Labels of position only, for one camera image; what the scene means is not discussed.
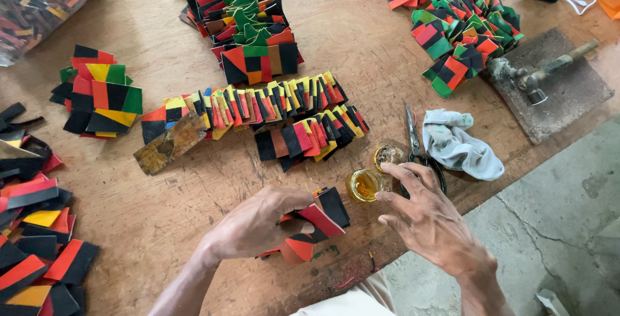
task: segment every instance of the white rag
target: white rag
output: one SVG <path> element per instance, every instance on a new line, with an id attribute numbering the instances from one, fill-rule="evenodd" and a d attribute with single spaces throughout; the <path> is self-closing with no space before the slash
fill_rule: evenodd
<path id="1" fill-rule="evenodd" d="M 424 147 L 446 168 L 465 171 L 482 180 L 496 180 L 504 172 L 503 164 L 488 144 L 465 133 L 473 125 L 471 114 L 427 110 L 422 126 Z"/>

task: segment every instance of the knuckle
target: knuckle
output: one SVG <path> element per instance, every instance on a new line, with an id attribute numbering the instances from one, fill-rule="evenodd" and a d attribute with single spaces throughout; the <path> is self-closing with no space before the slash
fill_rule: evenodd
<path id="1" fill-rule="evenodd" d="M 392 193 L 391 191 L 386 191 L 383 193 L 383 200 L 391 202 L 394 200 L 394 193 Z"/>
<path id="2" fill-rule="evenodd" d="M 411 212 L 409 214 L 409 218 L 411 218 L 411 220 L 414 223 L 421 223 L 423 222 L 427 217 L 429 216 L 429 214 L 427 213 L 426 210 L 416 210 L 415 212 Z"/>
<path id="3" fill-rule="evenodd" d="M 274 185 L 268 185 L 263 188 L 265 197 L 271 204 L 279 203 L 282 200 L 281 189 Z"/>
<path id="4" fill-rule="evenodd" d="M 424 198 L 424 196 L 426 196 L 426 193 L 427 193 L 427 189 L 424 188 L 423 186 L 416 187 L 413 190 L 413 192 L 411 192 L 411 191 L 409 192 L 409 194 L 412 196 L 412 199 L 413 198 L 415 198 L 415 199 Z"/>
<path id="5" fill-rule="evenodd" d="M 415 179 L 415 173 L 411 172 L 408 169 L 405 169 L 402 172 L 403 177 L 405 177 L 406 179 Z"/>
<path id="6" fill-rule="evenodd" d="M 431 184 L 431 188 L 429 189 L 429 191 L 437 195 L 439 200 L 441 200 L 442 202 L 445 202 L 445 201 L 449 202 L 449 200 L 446 198 L 446 196 L 441 191 L 441 188 L 439 187 L 439 184 L 437 182 L 434 182 L 433 184 Z"/>
<path id="7" fill-rule="evenodd" d="M 432 176 L 435 174 L 435 170 L 430 167 L 423 167 L 422 172 L 427 176 Z"/>
<path id="8" fill-rule="evenodd" d="M 429 201 L 429 204 L 431 208 L 435 210 L 441 209 L 441 207 L 443 207 L 443 203 L 437 196 L 433 196 Z"/>
<path id="9" fill-rule="evenodd" d="M 303 203 L 311 205 L 312 203 L 314 203 L 314 195 L 312 195 L 311 193 L 306 193 L 303 195 Z"/>

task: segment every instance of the hammer head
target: hammer head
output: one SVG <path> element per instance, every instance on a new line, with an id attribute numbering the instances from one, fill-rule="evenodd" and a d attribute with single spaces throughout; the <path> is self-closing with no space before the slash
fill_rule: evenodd
<path id="1" fill-rule="evenodd" d="M 530 100 L 530 103 L 532 103 L 532 105 L 537 105 L 547 100 L 547 95 L 545 95 L 544 92 L 541 91 L 540 88 L 537 90 L 532 90 L 528 92 L 527 96 L 528 96 L 528 99 Z"/>
<path id="2" fill-rule="evenodd" d="M 487 62 L 487 68 L 493 79 L 497 82 L 504 82 L 514 90 L 523 92 L 532 105 L 540 104 L 547 100 L 544 92 L 528 79 L 528 71 L 523 68 L 515 68 L 506 58 L 493 58 Z"/>

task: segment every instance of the fingernail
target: fingernail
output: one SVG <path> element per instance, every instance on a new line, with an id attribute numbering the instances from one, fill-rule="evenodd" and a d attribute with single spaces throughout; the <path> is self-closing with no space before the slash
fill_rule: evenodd
<path id="1" fill-rule="evenodd" d="M 314 225 L 312 224 L 304 224 L 303 227 L 301 227 L 301 233 L 313 233 L 314 232 Z"/>

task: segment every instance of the left hand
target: left hand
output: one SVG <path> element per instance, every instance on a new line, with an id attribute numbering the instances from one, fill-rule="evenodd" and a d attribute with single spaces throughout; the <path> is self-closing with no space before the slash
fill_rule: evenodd
<path id="1" fill-rule="evenodd" d="M 269 185 L 219 221 L 200 241 L 196 253 L 215 260 L 256 257 L 297 233 L 313 233 L 303 219 L 278 224 L 283 214 L 314 203 L 311 193 Z"/>

